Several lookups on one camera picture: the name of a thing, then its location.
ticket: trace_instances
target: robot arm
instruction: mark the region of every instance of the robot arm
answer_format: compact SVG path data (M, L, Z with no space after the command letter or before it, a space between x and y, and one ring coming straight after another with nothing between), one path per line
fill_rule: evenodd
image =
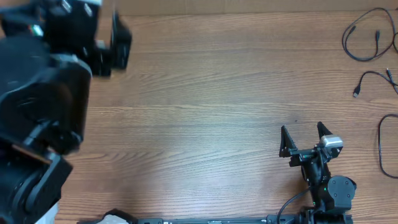
M63 158L83 141L93 75L127 67L132 35L113 16L110 48L94 39L101 2L44 1L2 17L0 220L35 223L61 197ZM35 21L41 8L44 22Z
M279 157L289 157L291 167L300 166L308 189L290 199L277 215L257 218L199 218L164 220L162 218L137 219L120 210L106 213L102 220L80 222L79 224L352 224L351 209L356 184L348 177L332 177L327 163L337 158L343 149L343 141L332 134L321 122L318 123L320 141L311 149L298 150L293 139L282 127L282 141ZM313 206L302 207L298 214L283 215L283 209L295 198L310 192Z

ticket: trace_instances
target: wood grain surface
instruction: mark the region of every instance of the wood grain surface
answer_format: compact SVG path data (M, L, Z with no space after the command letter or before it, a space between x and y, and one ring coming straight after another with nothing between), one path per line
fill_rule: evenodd
M362 11L397 7L396 0L103 0L103 12L109 14L114 4L124 16Z
M398 22L398 12L393 11ZM318 142L317 122L345 141L332 175L358 184L355 223L397 223L398 181L382 175L377 125L398 113L398 96L366 70L398 73L392 49L350 59L341 35L362 12L124 17L134 45L126 72L91 85L85 142L67 159L57 223L98 218L113 208L162 218L275 214L306 185L299 167L278 157L280 127L301 149ZM358 24L349 48L389 44L383 14ZM104 19L98 37L108 38ZM398 175L398 119L383 124L385 167ZM307 198L287 207L296 213Z

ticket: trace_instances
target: cable connector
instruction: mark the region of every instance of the cable connector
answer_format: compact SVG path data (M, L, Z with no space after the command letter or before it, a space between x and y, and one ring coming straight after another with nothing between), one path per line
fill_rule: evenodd
M378 42L380 39L380 30L376 31L376 42Z
M355 98L358 97L360 91L361 91L361 84L359 84L359 85L354 89L354 97L355 97Z
M392 74L391 74L391 71L388 68L386 69L386 73L387 73L388 77L390 78L390 82L392 83L393 82L392 81Z
M348 35L352 34L352 33L354 32L355 28L356 28L356 26L353 26L353 27L349 30Z

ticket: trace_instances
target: black wire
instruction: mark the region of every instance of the black wire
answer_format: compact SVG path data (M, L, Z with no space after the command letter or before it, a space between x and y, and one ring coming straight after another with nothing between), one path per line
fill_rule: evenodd
M388 117L395 117L395 118L398 118L398 114L387 114L387 115L385 115L385 116L380 120L380 123L379 123L379 130L378 130L378 133L379 133L379 163L380 163L381 172L383 172L384 175L386 175L386 176L388 176L388 177L391 177L391 178L394 178L394 179L398 179L397 176L393 176L393 175L388 174L388 173L384 170L384 168L383 168L383 163L382 163L382 156L381 156L381 124L383 123L384 119L386 119L386 118L388 118Z
M282 206L282 208L280 208L279 212L278 212L278 216L277 216L277 224L280 224L280 215L282 214L282 212L284 211L284 209L286 208L286 206L290 203L292 203L295 199L298 199L300 197L303 197L308 191L310 191L312 189L312 187L309 187L307 189L305 189L303 192L300 192L297 195L294 195L291 199L289 199L284 206Z
M398 32L396 32L395 34L394 34L394 40L392 41L392 45L394 46L394 49L396 50L396 52L398 53L398 48L397 48L397 46L396 46L396 37L397 37L397 34L398 34Z
M394 45L395 50L396 50L397 53L398 53L398 49L397 49L397 47L395 47L395 43L394 43L395 35L394 35L394 37L393 37L393 40L392 40L391 44L390 44L385 50L383 50L381 53L379 53L379 37L380 37L380 31L379 31L379 30L376 31L376 51L375 51L375 53L374 53L373 56L361 58L361 57L354 56L354 55L348 50L348 47L347 47L348 37L354 32L354 30L355 30L355 28L356 28L355 24L356 24L360 19L362 19L364 16L366 16L366 15L369 14L370 12L373 12L373 11L376 11L376 10L382 10L382 11L384 11L384 12L387 13L387 15L388 15L388 17L389 17L389 19L390 19L391 26L392 26L392 33L393 33L393 34L396 33L396 27L395 27L395 25L394 25L394 20L393 20L393 18L392 18L392 16L391 16L390 12L389 12L387 9L384 9L384 8L382 8L382 7L376 7L376 8L374 8L374 9L371 9L371 10L369 10L368 12L365 12L362 16L360 16L360 17L359 17L358 19L356 19L354 22L352 22L352 23L347 27L347 29L344 31L343 36L342 36L342 38L341 38L341 44L343 45L343 49L344 49L344 51L346 52L346 54L347 54L348 56L350 56L352 59L357 60L357 61L359 61L359 62L368 62L368 61L370 61L370 60L373 60L373 59L375 59L375 58L378 58L378 57L382 56L384 53L386 53L386 52L391 48L391 46L393 46L393 45Z
M319 162L321 163L321 179L319 180L319 183L318 183L318 185L320 185L320 184L322 184L322 181L323 181L323 172L324 172L324 168L325 168L323 161L322 161L321 150L318 150L318 157L319 157Z
M387 68L386 70L387 76L379 73L379 72L375 72L375 71L366 71L362 74L361 79L359 80L358 86L354 89L354 97L358 97L359 92L361 91L361 84L362 84L362 80L365 77L365 75L367 74L374 74L374 75L379 75L380 77L382 77L383 79L385 79L387 82L389 82L392 87L394 87L394 90L396 91L396 93L398 94L398 89L397 86L398 84L396 84L392 78L392 74L390 72L390 70Z

